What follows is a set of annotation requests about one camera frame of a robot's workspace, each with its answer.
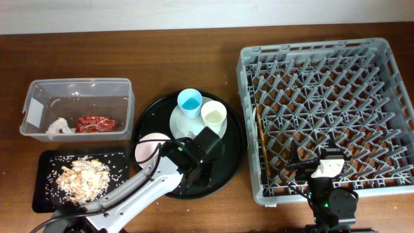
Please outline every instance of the gray dish rack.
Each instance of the gray dish rack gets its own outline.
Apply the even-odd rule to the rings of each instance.
[[[335,187],[352,188],[362,197],[414,192],[414,111],[386,40],[247,47],[236,71],[258,204],[306,201],[279,180],[277,170],[287,163],[292,140],[307,160],[332,134],[351,159]],[[257,136],[256,111],[265,142]],[[294,173],[282,176],[306,192],[307,183],[296,182]]]

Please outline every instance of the blue cup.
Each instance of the blue cup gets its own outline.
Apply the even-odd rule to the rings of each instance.
[[[196,118],[200,115],[202,96],[198,90],[185,89],[181,91],[177,102],[187,118]]]

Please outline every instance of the white plate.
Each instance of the white plate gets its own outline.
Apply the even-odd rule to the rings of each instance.
[[[202,104],[201,107],[206,103],[212,101],[211,98],[202,97]],[[205,125],[202,121],[201,115],[196,118],[190,119],[186,118],[182,113],[180,106],[176,106],[173,112],[171,113],[171,117],[169,118],[169,130],[171,130],[175,139],[179,139],[182,137],[189,137],[194,139],[202,129],[204,129]],[[213,128],[212,130],[222,138],[224,133],[226,133],[227,128],[227,118],[221,124],[220,128]]]

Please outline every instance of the black tray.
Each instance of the black tray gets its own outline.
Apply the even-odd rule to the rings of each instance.
[[[135,124],[132,135],[133,143],[138,142],[139,138],[149,133],[163,133],[173,138],[169,130],[169,118],[177,106],[179,93],[178,91],[168,94],[147,107]],[[208,187],[190,186],[187,188],[186,185],[181,185],[168,193],[168,197],[193,199],[218,191],[234,176],[239,167],[241,157],[246,151],[245,134],[234,110],[220,98],[202,91],[200,93],[205,97],[221,102],[227,108],[227,129],[222,138],[225,152],[222,159],[213,163],[213,175]]]
[[[129,179],[129,165],[127,162],[128,155],[127,151],[122,146],[81,150],[48,150],[43,152],[39,158],[38,175],[36,177],[36,185],[32,202],[33,211],[36,213],[54,212],[58,206],[64,205],[68,202],[63,200],[63,197],[65,197],[65,191],[58,190],[58,184],[56,184],[55,181],[59,175],[63,173],[63,170],[61,169],[62,166],[71,168],[72,161],[86,155],[90,156],[90,159],[98,159],[100,162],[108,165],[110,175],[116,175],[116,177],[113,178],[118,179],[117,181],[110,179],[108,184],[109,187],[106,193],[102,195],[109,193],[118,185]],[[56,160],[57,158],[68,159],[65,161],[59,161]],[[51,174],[52,170],[57,171],[57,175],[51,175],[52,179],[49,181],[48,176]]]

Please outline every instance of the brown wooden surface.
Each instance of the brown wooden surface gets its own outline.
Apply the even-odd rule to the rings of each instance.
[[[135,119],[157,98],[194,87],[216,94],[243,117],[235,75],[243,47],[383,37],[391,44],[413,101],[413,35],[414,23],[386,23],[0,36],[0,232],[28,232],[50,217],[35,214],[31,207],[42,151],[127,143],[44,143],[20,135],[23,102],[33,80],[129,78],[136,100]],[[256,204],[246,157],[237,175],[219,192],[197,200],[161,197],[157,202],[125,229],[284,232],[313,222],[304,203],[277,208]],[[414,194],[362,198],[356,217],[355,228],[413,232]]]

